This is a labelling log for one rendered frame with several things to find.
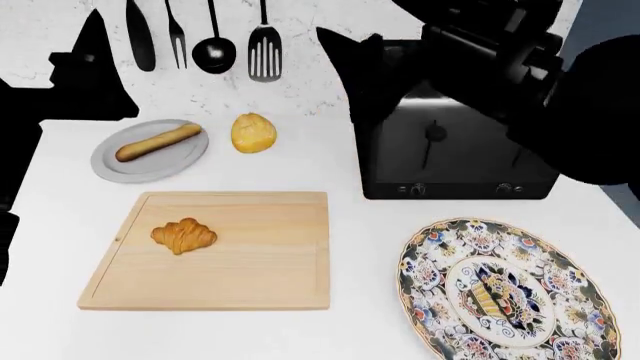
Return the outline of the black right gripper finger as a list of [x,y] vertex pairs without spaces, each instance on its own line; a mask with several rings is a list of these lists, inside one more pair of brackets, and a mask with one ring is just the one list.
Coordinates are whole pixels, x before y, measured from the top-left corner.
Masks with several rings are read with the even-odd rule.
[[385,40],[374,33],[363,41],[367,59],[371,61],[367,95],[380,107],[396,107],[424,77],[425,48],[419,40]]
[[318,27],[316,34],[346,92],[351,122],[376,125],[386,119],[394,107],[380,107],[366,94],[370,88],[368,73],[371,68],[363,47],[367,38],[355,41],[323,27]]

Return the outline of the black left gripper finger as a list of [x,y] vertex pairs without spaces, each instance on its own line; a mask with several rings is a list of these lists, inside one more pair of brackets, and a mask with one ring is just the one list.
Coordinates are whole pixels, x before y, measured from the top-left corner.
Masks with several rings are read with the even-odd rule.
[[70,52],[49,56],[55,87],[117,87],[121,85],[111,52],[104,19],[91,11]]

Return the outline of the golden brown croissant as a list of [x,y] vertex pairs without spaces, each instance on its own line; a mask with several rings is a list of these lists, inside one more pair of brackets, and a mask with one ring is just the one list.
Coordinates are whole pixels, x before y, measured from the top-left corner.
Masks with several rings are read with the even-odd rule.
[[154,228],[150,236],[154,242],[164,245],[174,255],[209,247],[218,239],[214,231],[194,218],[168,222],[163,227]]

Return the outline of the light wooden cutting board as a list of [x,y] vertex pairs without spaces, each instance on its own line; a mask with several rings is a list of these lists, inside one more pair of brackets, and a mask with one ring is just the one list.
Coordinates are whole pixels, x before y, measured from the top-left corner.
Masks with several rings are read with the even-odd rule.
[[[157,227],[217,235],[173,254]],[[78,299],[84,310],[277,311],[330,305],[328,197],[317,191],[141,194]]]

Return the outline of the black hanging meat fork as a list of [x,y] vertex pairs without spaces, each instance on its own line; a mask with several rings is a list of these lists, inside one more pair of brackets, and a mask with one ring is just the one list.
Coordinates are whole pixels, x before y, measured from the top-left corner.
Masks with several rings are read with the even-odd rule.
[[174,53],[174,58],[177,68],[188,67],[187,54],[186,54],[186,41],[182,27],[177,23],[173,15],[170,0],[164,0],[167,17],[168,17],[168,32],[171,41],[171,47]]

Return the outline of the black hanging slotted turner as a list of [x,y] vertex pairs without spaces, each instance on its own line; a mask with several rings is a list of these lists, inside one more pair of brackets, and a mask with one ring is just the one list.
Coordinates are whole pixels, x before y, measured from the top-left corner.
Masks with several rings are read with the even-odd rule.
[[268,23],[266,0],[260,2],[260,25],[248,41],[248,75],[259,83],[279,80],[283,72],[283,48],[279,32]]

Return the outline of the long brown bread stick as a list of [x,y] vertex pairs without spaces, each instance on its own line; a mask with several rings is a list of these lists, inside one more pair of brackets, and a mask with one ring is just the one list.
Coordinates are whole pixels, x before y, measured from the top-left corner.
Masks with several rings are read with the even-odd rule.
[[175,128],[174,130],[166,131],[164,133],[157,134],[154,137],[122,146],[115,153],[115,158],[120,162],[133,161],[151,152],[164,149],[190,137],[194,137],[195,135],[200,134],[201,131],[202,127],[200,125],[181,125],[179,128]]

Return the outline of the black two-slot toaster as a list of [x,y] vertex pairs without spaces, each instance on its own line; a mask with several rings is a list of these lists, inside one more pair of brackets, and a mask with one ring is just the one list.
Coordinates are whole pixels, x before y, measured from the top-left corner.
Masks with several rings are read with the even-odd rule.
[[508,200],[546,197],[558,173],[507,128],[427,82],[382,122],[353,124],[371,200]]

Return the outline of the round yellow bun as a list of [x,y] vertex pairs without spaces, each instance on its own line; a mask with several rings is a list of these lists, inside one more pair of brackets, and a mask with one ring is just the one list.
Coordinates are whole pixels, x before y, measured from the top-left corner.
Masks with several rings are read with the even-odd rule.
[[234,148],[245,154],[269,149],[276,140],[275,126],[257,113],[238,116],[231,128],[231,141]]

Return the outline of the round grey plate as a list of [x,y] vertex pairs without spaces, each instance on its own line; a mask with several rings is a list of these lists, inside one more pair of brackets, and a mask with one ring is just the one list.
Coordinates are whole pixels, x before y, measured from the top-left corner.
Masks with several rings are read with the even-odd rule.
[[123,146],[174,131],[190,123],[182,119],[161,119],[118,131],[94,150],[91,156],[92,170],[102,179],[118,183],[152,182],[180,173],[194,164],[206,151],[209,145],[206,131],[200,131],[199,134],[132,161],[118,161],[116,152]]

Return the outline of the black hanging ladle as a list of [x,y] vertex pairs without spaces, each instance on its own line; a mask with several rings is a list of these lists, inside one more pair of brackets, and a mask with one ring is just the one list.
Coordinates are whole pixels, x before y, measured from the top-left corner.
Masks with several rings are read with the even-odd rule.
[[208,74],[223,74],[236,60],[236,47],[232,41],[222,38],[216,17],[214,0],[207,0],[213,29],[213,37],[199,41],[192,50],[192,59],[202,71]]

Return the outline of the ornate floral patterned plate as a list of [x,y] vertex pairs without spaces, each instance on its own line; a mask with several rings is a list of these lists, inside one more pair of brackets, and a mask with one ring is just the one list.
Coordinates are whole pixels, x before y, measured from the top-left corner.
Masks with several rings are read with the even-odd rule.
[[404,245],[399,299],[438,360],[621,360],[621,335],[589,276],[509,224],[454,218]]

